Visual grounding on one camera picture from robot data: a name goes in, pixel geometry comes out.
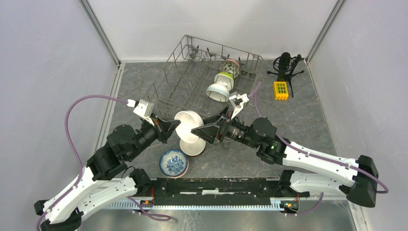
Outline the grey wire dish rack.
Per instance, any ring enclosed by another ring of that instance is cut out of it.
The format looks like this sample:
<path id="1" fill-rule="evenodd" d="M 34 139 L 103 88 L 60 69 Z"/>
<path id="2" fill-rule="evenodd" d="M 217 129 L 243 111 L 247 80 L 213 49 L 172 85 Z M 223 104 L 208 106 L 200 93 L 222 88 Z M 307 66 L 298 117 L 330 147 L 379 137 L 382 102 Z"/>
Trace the grey wire dish rack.
<path id="1" fill-rule="evenodd" d="M 160 118 L 173 119 L 184 110 L 195 111 L 203 118 L 216 114 L 229 103 L 211 99 L 206 89 L 227 59 L 234 59 L 241 66 L 231 91 L 251 93 L 260 82 L 264 62 L 261 55 L 184 35 L 158 76 L 140 85 L 140 98 L 152 102 L 153 112 Z"/>

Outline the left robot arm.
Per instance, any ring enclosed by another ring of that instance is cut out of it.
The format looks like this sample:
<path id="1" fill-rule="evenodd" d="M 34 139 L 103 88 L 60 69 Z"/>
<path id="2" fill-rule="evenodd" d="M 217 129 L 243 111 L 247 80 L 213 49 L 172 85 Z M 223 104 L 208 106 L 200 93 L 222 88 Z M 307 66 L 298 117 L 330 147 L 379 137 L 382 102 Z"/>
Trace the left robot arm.
<path id="1" fill-rule="evenodd" d="M 79 175 L 60 193 L 49 200 L 35 202 L 39 215 L 38 231 L 75 231 L 86 217 L 112 202 L 138 194 L 146 196 L 152 182 L 145 170 L 137 168 L 129 176 L 98 193 L 94 190 L 109 183 L 128 169 L 132 162 L 153 142 L 166 143 L 180 125 L 179 120 L 162 120 L 154 116 L 152 123 L 143 121 L 139 130 L 120 125 L 107 136 L 107 142 L 81 167 Z"/>

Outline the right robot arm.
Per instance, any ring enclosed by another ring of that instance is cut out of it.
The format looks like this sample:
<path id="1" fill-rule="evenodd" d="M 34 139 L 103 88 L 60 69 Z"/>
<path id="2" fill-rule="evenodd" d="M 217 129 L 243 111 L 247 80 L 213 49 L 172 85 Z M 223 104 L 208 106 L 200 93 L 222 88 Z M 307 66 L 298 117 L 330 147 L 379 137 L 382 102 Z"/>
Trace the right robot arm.
<path id="1" fill-rule="evenodd" d="M 283 196 L 293 193 L 333 193 L 345 195 L 354 204 L 376 206 L 379 172 L 374 160 L 366 155 L 358 159 L 333 156 L 306 148 L 277 134 L 277 128 L 266 117 L 255 119 L 247 126 L 233 118 L 228 108 L 204 119 L 204 124 L 191 133 L 208 143 L 232 139 L 256 149 L 256 156 L 268 164 L 297 167 L 311 172 L 286 171 L 278 183 Z"/>

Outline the floral brown patterned bowl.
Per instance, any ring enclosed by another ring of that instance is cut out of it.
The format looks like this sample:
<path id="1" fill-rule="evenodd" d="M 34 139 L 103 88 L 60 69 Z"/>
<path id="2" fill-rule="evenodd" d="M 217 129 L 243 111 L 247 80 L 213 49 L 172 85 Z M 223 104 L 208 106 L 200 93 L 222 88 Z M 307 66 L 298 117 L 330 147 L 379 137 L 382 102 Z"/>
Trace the floral brown patterned bowl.
<path id="1" fill-rule="evenodd" d="M 231 74 L 236 79 L 241 72 L 241 66 L 234 59 L 226 59 L 220 63 L 219 70 L 220 72 Z"/>

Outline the green and white bowl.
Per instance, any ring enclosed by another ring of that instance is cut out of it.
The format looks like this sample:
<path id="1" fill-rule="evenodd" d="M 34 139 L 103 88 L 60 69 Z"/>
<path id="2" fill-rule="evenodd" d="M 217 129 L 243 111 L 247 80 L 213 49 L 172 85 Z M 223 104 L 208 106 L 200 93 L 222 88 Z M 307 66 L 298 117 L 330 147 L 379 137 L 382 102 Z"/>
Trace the green and white bowl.
<path id="1" fill-rule="evenodd" d="M 214 83 L 222 83 L 226 85 L 228 91 L 231 91 L 234 87 L 234 77 L 227 72 L 220 72 L 214 78 Z"/>

